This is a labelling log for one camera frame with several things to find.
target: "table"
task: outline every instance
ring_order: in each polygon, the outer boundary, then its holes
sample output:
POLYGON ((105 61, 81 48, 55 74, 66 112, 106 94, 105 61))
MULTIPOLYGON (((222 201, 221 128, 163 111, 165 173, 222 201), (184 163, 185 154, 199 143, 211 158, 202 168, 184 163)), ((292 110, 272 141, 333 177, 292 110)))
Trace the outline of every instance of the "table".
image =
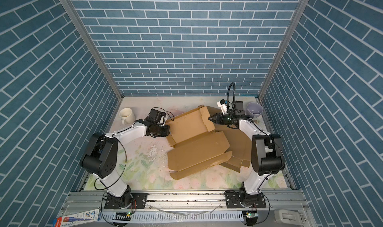
MULTIPOLYGON (((226 99, 226 97, 124 97, 111 125, 110 132, 127 126, 122 124, 122 118, 118 115, 119 111, 126 107, 133 110, 136 119, 145 119, 152 107, 161 107, 174 115, 179 115, 199 105, 218 108, 217 102, 222 99, 226 99)), ((236 101, 243 101, 244 107, 249 102, 258 102, 254 97, 236 97, 236 101)), ((256 123, 266 129, 262 116, 256 118, 256 123)), ((173 148, 169 146, 166 138, 146 136, 122 144, 127 151, 127 163, 121 178, 134 190, 237 189, 252 171, 251 166, 250 168, 241 167, 241 172, 238 173, 216 165, 180 180, 174 180, 169 175, 172 170, 168 168, 166 154, 173 148)), ((116 165, 119 173, 124 169, 124 165, 125 153, 122 146, 119 145, 116 165)), ((95 190, 95 180, 96 178, 90 175, 84 191, 95 190)), ((101 184, 96 184, 96 187, 103 188, 101 184)), ((280 171, 276 176, 270 178, 264 187, 286 188, 287 185, 282 172, 280 171)))

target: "toothpaste box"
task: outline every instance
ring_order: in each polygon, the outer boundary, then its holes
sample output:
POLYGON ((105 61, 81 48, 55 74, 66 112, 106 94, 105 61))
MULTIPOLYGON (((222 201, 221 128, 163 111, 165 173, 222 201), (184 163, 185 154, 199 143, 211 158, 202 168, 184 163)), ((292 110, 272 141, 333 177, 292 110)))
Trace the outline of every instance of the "toothpaste box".
POLYGON ((100 209, 93 209, 77 214, 61 216, 53 220, 53 227, 75 226, 100 220, 100 209))

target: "cardboard box lid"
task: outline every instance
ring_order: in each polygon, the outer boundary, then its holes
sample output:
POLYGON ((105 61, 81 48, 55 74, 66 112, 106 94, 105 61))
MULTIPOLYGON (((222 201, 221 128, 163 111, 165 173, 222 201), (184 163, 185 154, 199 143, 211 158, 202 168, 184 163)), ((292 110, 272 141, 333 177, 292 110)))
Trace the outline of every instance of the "cardboard box lid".
POLYGON ((182 171, 170 173, 170 176, 175 180, 182 179, 182 178, 187 177, 191 174, 200 172, 200 171, 202 171, 208 167, 212 167, 214 165, 218 165, 218 164, 221 164, 223 162, 226 162, 231 158, 231 155, 232 155, 232 152, 223 153, 219 156, 213 157, 209 160, 206 160, 204 162, 196 164, 196 165, 189 167, 187 169, 184 169, 182 171))
POLYGON ((181 171, 223 154, 229 148, 223 132, 211 132, 176 144, 167 153, 169 169, 181 171))
POLYGON ((208 120, 209 117, 207 107, 202 105, 176 116, 174 120, 167 120, 170 134, 166 139, 170 146, 214 130, 214 123, 208 120))
MULTIPOLYGON (((214 115, 221 112, 220 109, 207 106, 209 115, 214 115)), ((222 165, 234 171, 237 171, 238 168, 241 168, 241 165, 249 167, 251 159, 251 144, 252 141, 247 137, 247 135, 241 130, 234 130, 227 128, 226 125, 217 125, 213 124, 216 131, 221 131, 225 134, 230 147, 227 151, 233 151, 233 157, 236 157, 242 161, 240 163, 237 160, 232 160, 228 165, 222 165)))

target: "blue brick wall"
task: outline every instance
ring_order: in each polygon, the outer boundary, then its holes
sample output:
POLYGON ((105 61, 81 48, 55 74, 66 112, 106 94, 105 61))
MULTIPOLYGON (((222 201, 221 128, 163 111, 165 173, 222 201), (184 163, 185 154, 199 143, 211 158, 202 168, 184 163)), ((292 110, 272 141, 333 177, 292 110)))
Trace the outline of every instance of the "blue brick wall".
POLYGON ((383 0, 310 0, 267 89, 319 226, 383 226, 383 0))
POLYGON ((257 95, 298 0, 72 0, 124 95, 257 95))
POLYGON ((0 226, 51 225, 116 103, 58 0, 0 0, 0 226))

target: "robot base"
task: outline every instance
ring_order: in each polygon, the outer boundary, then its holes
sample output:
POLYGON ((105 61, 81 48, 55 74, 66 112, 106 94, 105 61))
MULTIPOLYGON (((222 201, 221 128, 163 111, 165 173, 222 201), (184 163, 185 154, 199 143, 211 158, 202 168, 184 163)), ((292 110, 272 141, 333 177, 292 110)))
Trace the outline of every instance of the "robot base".
POLYGON ((115 197, 111 194, 104 196, 104 209, 145 209, 147 193, 131 193, 130 187, 127 186, 126 191, 121 197, 115 197))
POLYGON ((226 207, 228 209, 252 208, 254 204, 256 208, 266 208, 263 193, 247 194, 243 182, 239 188, 239 193, 236 191, 225 191, 224 195, 226 197, 226 207))

